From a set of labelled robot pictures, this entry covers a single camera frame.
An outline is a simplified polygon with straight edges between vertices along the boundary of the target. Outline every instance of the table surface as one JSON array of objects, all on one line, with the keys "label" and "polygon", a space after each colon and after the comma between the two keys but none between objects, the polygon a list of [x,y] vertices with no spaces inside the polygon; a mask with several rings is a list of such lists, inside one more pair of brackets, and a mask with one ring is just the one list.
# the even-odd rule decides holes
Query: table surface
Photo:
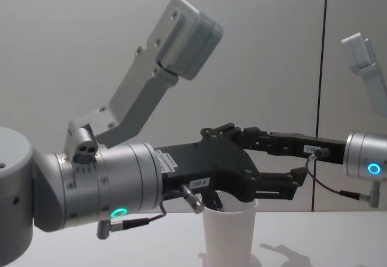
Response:
[{"label": "table surface", "polygon": [[[385,267],[386,222],[387,212],[257,213],[253,267]],[[104,241],[95,236],[96,228],[35,228],[30,248],[8,266],[207,265],[201,215],[168,214]]]}]

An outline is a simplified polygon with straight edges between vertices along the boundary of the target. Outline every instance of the green led ring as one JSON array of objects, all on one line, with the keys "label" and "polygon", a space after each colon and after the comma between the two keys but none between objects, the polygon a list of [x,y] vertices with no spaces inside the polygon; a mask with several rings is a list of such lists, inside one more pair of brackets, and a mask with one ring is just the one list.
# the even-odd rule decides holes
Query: green led ring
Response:
[{"label": "green led ring", "polygon": [[123,217],[127,213],[128,213],[128,210],[126,208],[117,208],[115,211],[111,213],[111,217],[113,219],[116,219],[118,217]]}]

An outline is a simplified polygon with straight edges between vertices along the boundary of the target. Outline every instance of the white paper cup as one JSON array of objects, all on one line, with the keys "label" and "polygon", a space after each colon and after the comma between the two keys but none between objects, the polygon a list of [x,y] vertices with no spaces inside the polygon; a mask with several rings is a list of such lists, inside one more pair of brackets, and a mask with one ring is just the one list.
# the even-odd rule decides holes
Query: white paper cup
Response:
[{"label": "white paper cup", "polygon": [[258,201],[240,202],[218,192],[224,212],[205,208],[204,236],[209,267],[250,267]]}]

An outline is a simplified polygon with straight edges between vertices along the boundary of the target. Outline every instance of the label sticker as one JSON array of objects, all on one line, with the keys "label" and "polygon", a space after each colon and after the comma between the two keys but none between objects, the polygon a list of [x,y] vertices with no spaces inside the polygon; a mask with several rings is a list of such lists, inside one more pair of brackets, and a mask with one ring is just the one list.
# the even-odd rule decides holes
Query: label sticker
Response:
[{"label": "label sticker", "polygon": [[161,150],[156,150],[156,155],[160,161],[161,173],[176,171],[174,168],[177,168],[178,165],[169,153],[163,153]]},{"label": "label sticker", "polygon": [[210,177],[193,180],[189,183],[189,188],[194,190],[195,188],[209,186]]},{"label": "label sticker", "polygon": [[321,147],[304,145],[304,153],[314,154],[316,150],[321,150]]}]

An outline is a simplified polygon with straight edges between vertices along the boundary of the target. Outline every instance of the gray wall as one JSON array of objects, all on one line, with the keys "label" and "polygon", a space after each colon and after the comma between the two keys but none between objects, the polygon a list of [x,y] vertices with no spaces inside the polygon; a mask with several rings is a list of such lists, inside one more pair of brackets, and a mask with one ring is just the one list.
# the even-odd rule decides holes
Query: gray wall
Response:
[{"label": "gray wall", "polygon": [[[322,73],[319,135],[345,140],[352,131],[387,134],[387,120],[372,112],[366,87],[352,74],[340,40],[357,32],[371,39],[378,62],[387,74],[387,0],[328,0]],[[342,167],[319,163],[317,176],[337,190],[368,193],[370,182],[345,177]],[[387,209],[382,185],[381,209]],[[338,197],[316,186],[316,210],[371,210],[367,203]]]},{"label": "gray wall", "polygon": [[[224,38],[196,79],[181,80],[167,92],[133,141],[153,146],[194,142],[201,128],[226,122],[314,136],[324,0],[188,1],[224,27]],[[344,139],[351,130],[383,131],[385,121],[375,115],[358,118],[358,104],[362,113],[369,112],[365,89],[338,57],[340,40],[359,30],[374,40],[379,56],[386,53],[378,21],[386,19],[383,1],[329,0],[321,136]],[[22,132],[41,151],[62,151],[68,121],[109,100],[168,2],[0,0],[0,125]],[[380,8],[372,11],[375,5]],[[347,109],[340,111],[344,102]],[[332,123],[338,116],[339,122]],[[251,154],[261,171],[286,172],[304,163]],[[345,179],[340,168],[324,165],[318,175],[338,188],[368,189],[368,183]],[[319,209],[349,205],[316,191]],[[262,211],[308,211],[311,200],[308,178],[293,201],[259,205]],[[167,207],[188,210],[180,201]]]}]

